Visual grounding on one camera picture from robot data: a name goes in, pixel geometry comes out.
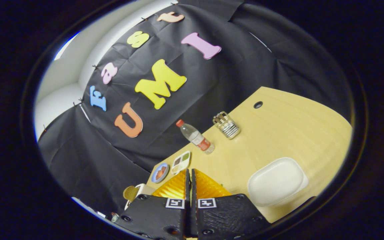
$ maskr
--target wooden table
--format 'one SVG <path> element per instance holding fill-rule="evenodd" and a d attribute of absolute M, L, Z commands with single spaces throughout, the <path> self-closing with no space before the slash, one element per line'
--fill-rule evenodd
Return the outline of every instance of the wooden table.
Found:
<path fill-rule="evenodd" d="M 263 105 L 254 108 L 259 101 Z M 203 133 L 215 145 L 211 154 L 189 143 L 162 162 L 171 167 L 176 156 L 190 150 L 189 169 L 202 171 L 232 194 L 250 197 L 247 182 L 253 173 L 276 159 L 293 158 L 309 184 L 276 205 L 257 207 L 271 223 L 320 194 L 340 169 L 349 149 L 352 127 L 348 121 L 332 109 L 295 94 L 261 87 L 228 114 L 241 128 L 233 140 L 212 126 Z M 157 189 L 173 176 L 168 173 L 157 184 L 149 177 L 147 185 Z"/>

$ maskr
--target food on plate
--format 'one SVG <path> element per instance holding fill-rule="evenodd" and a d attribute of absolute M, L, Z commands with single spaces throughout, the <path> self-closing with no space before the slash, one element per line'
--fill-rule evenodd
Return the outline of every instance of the food on plate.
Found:
<path fill-rule="evenodd" d="M 183 155 L 182 161 L 188 159 L 188 157 L 189 157 L 189 153 L 186 153 L 185 155 Z"/>
<path fill-rule="evenodd" d="M 176 161 L 174 162 L 174 165 L 176 166 L 179 163 L 180 163 L 180 158 L 177 158 Z"/>
<path fill-rule="evenodd" d="M 173 173 L 177 172 L 178 170 L 179 170 L 179 166 L 175 166 L 175 167 L 172 168 L 172 172 Z"/>
<path fill-rule="evenodd" d="M 160 177 L 164 174 L 164 171 L 158 170 L 156 179 L 160 179 Z"/>

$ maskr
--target foam letter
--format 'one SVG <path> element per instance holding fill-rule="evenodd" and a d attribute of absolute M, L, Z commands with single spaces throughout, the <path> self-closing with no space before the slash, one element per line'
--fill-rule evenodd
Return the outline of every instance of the foam letter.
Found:
<path fill-rule="evenodd" d="M 198 37 L 198 33 L 196 32 L 187 35 L 185 38 L 183 38 L 181 43 L 192 45 L 193 47 L 198 49 L 198 51 L 204 54 L 204 59 L 210 59 L 221 51 L 220 46 L 211 45 L 204 39 Z"/>
<path fill-rule="evenodd" d="M 128 39 L 127 43 L 132 44 L 132 47 L 140 47 L 149 39 L 149 34 L 143 33 L 142 31 L 137 31 L 133 33 Z"/>
<path fill-rule="evenodd" d="M 171 94 L 166 83 L 170 86 L 170 90 L 174 92 L 177 91 L 187 79 L 185 76 L 180 76 L 171 70 L 165 64 L 164 59 L 155 62 L 152 66 L 152 73 L 154 73 L 155 81 L 142 79 L 136 84 L 134 90 L 148 97 L 148 99 L 154 103 L 155 109 L 160 109 L 164 105 L 165 99 L 158 97 L 156 94 L 169 97 Z"/>
<path fill-rule="evenodd" d="M 111 80 L 112 77 L 116 75 L 118 72 L 118 68 L 113 65 L 113 63 L 108 63 L 106 66 L 103 68 L 102 73 L 100 76 L 103 77 L 103 83 L 108 84 Z"/>
<path fill-rule="evenodd" d="M 122 108 L 122 112 L 128 114 L 136 123 L 136 126 L 132 129 L 128 124 L 122 119 L 122 115 L 118 115 L 115 119 L 115 126 L 119 127 L 125 135 L 130 138 L 135 138 L 143 129 L 142 119 L 137 115 L 137 113 L 131 108 L 131 103 L 127 102 Z"/>
<path fill-rule="evenodd" d="M 174 14 L 174 12 L 163 13 L 160 15 L 160 17 L 157 19 L 157 21 L 164 20 L 164 21 L 169 22 L 169 23 L 175 23 L 175 22 L 178 22 L 178 21 L 182 20 L 183 18 L 185 18 L 184 15 L 173 16 L 173 14 Z"/>
<path fill-rule="evenodd" d="M 94 91 L 96 87 L 91 86 L 90 87 L 90 104 L 92 106 L 96 105 L 98 107 L 101 107 L 103 111 L 106 111 L 106 98 L 102 97 L 102 94 L 98 91 Z"/>

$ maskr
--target plastic bottle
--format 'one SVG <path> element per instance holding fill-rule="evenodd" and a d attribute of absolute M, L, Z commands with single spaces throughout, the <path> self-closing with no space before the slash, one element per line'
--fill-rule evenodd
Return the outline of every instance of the plastic bottle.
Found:
<path fill-rule="evenodd" d="M 177 121 L 176 126 L 180 128 L 180 131 L 187 140 L 199 147 L 204 153 L 210 154 L 213 152 L 214 145 L 205 139 L 196 128 L 184 123 L 181 119 Z"/>

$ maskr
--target yellow letter m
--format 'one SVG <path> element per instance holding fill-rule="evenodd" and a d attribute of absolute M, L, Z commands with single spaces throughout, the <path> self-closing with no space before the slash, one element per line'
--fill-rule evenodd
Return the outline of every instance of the yellow letter m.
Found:
<path fill-rule="evenodd" d="M 170 86 L 170 90 L 175 92 L 186 82 L 186 77 L 171 70 L 165 64 L 164 59 L 155 62 L 152 66 L 152 73 L 154 73 L 155 81 L 142 79 L 137 83 L 134 90 L 148 97 L 154 103 L 155 109 L 160 109 L 166 100 L 163 97 L 158 97 L 157 94 L 165 97 L 171 96 L 166 83 Z"/>

